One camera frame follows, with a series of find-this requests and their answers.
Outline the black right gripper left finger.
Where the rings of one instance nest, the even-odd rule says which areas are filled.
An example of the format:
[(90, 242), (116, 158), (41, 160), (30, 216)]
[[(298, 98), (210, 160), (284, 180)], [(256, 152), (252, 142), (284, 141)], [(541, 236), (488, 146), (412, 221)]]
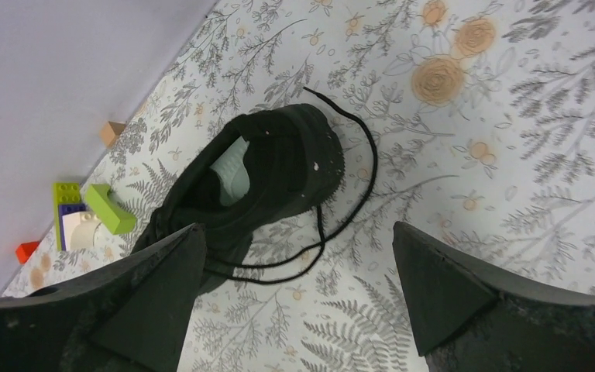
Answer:
[(0, 298), (0, 371), (175, 371), (205, 255), (193, 224), (69, 281)]

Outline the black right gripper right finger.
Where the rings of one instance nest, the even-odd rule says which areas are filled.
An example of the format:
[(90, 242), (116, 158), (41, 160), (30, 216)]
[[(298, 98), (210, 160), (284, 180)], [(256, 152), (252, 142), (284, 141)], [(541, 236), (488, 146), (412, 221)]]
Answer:
[(595, 371), (595, 295), (522, 277), (405, 223), (394, 257), (431, 371)]

